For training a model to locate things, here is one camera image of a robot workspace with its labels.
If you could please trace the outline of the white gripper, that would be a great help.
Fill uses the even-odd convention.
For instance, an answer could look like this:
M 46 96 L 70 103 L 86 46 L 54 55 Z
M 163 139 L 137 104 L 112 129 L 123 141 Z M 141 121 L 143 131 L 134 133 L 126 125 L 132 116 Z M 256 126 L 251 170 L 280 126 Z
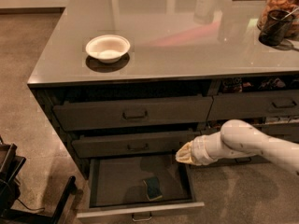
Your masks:
M 176 161 L 191 165 L 209 165 L 221 156 L 221 137 L 218 133 L 197 136 L 177 153 Z

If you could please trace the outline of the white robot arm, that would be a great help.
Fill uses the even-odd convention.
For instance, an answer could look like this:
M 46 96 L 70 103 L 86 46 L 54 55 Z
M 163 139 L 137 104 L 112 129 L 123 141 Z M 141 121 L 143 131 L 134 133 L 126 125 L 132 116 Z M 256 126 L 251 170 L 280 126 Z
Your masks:
M 176 154 L 176 161 L 202 166 L 221 159 L 261 156 L 299 175 L 299 145 L 260 132 L 239 119 L 226 121 L 217 133 L 196 136 Z

